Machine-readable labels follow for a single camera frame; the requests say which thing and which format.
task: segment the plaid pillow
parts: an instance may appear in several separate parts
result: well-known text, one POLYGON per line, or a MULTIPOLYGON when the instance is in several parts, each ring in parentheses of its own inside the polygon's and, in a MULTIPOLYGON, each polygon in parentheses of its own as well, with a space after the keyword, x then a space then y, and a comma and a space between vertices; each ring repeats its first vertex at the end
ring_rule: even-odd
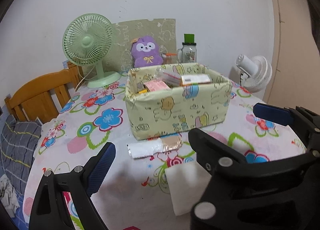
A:
POLYGON ((22 195, 40 136, 41 126, 35 122, 17 122, 13 115, 8 116, 0 135, 1 165, 11 184, 22 195))

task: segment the beige door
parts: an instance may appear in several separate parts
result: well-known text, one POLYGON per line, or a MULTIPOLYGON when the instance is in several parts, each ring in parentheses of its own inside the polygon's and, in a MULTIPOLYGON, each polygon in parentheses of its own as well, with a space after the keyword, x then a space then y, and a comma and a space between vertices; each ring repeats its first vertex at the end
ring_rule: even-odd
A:
POLYGON ((273 0, 275 48, 273 78, 264 101, 302 106, 320 114, 320 56, 312 36, 307 0, 273 0))

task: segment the green fan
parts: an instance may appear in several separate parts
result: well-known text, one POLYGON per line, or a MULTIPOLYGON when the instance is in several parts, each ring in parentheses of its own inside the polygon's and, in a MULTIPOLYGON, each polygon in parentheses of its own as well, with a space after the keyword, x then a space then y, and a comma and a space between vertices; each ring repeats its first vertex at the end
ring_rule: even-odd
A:
POLYGON ((117 72, 104 72, 102 59, 109 53, 115 39, 111 22, 99 14, 85 14, 76 18, 63 35, 63 51, 78 66, 95 66, 97 76, 88 82, 89 88, 98 88, 117 81, 117 72))

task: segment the stuffed animal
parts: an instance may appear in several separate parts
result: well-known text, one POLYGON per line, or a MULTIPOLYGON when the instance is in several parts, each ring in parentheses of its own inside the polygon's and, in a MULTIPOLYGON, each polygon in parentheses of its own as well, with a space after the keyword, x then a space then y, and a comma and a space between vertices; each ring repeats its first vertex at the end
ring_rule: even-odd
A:
POLYGON ((134 67, 156 66, 163 63, 159 46, 150 36, 133 40, 131 55, 135 59, 134 67))

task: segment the wooden headboard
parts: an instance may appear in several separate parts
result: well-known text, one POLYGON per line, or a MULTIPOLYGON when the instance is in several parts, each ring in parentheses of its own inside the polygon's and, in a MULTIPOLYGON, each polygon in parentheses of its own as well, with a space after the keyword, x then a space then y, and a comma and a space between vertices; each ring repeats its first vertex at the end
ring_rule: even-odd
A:
MULTIPOLYGON (((4 102, 9 113, 20 121, 34 121, 39 117, 43 123, 46 123, 56 118, 59 113, 49 91, 54 89, 63 108, 70 100, 66 84, 72 83, 73 87, 76 88, 80 82, 77 66, 68 62, 68 68, 37 77, 22 86, 12 98, 7 97, 4 102)), ((81 67, 79 67, 79 72, 83 76, 81 67)))

